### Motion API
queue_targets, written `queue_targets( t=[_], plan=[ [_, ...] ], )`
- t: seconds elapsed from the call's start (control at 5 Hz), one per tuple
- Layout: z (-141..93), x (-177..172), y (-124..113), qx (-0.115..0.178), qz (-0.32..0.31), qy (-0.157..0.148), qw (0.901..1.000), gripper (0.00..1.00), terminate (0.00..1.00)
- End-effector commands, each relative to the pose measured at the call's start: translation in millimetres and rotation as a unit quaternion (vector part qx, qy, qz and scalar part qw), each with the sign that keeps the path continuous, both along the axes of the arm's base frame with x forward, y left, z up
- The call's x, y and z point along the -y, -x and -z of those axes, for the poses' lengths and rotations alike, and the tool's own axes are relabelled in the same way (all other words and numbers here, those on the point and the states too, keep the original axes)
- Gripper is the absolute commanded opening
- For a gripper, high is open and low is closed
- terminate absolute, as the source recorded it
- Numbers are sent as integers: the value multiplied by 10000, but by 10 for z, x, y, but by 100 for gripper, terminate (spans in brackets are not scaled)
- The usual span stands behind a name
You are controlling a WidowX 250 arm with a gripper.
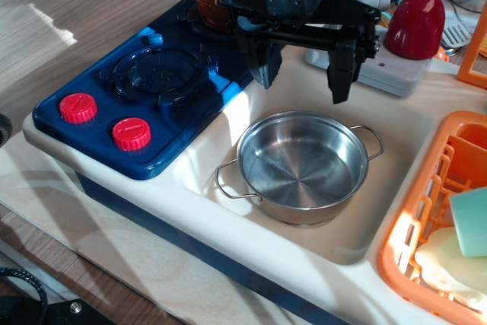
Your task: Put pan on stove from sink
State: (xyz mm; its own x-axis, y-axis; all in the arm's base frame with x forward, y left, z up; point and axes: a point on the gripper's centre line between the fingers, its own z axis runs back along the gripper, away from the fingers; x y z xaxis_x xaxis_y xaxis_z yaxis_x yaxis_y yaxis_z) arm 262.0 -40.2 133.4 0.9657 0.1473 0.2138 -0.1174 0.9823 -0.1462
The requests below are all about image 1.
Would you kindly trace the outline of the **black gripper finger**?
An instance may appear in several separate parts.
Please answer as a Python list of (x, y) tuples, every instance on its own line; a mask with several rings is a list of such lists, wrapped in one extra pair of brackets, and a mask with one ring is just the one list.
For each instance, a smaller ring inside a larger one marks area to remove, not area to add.
[(338, 41), (328, 54), (328, 86), (332, 92), (333, 103), (340, 104), (348, 100), (351, 85), (355, 80), (356, 42), (354, 40)]
[(269, 89), (282, 64), (282, 46), (271, 41), (267, 33), (254, 34), (240, 27), (234, 28), (234, 37), (253, 79)]

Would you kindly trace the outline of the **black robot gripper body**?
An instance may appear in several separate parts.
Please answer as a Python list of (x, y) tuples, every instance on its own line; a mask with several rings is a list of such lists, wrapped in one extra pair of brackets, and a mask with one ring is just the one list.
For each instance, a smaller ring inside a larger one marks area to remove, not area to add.
[(341, 40), (356, 42), (356, 62), (373, 58), (379, 10), (358, 0), (221, 0), (232, 30), (269, 35), (277, 44), (330, 51)]

